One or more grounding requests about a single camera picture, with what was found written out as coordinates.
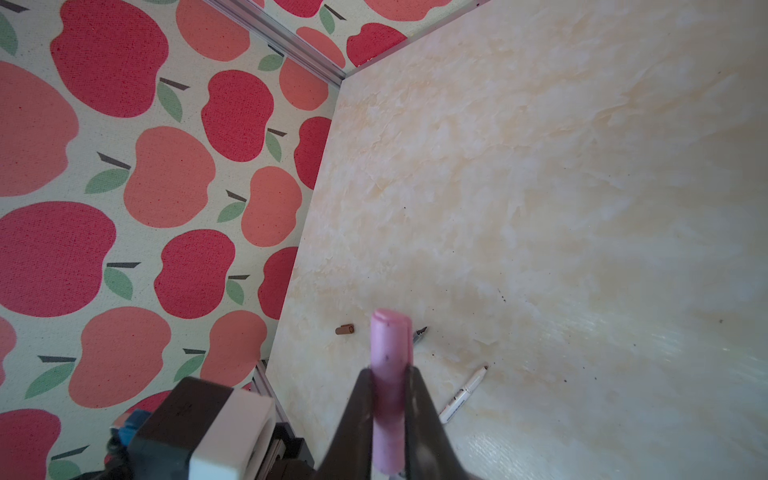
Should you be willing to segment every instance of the marble surface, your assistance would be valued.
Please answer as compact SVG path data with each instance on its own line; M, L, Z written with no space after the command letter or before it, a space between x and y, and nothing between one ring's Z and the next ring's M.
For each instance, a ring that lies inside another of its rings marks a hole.
M438 409L490 364L478 476L768 477L767 85L724 0L493 0L345 81L267 370L318 461L388 307Z

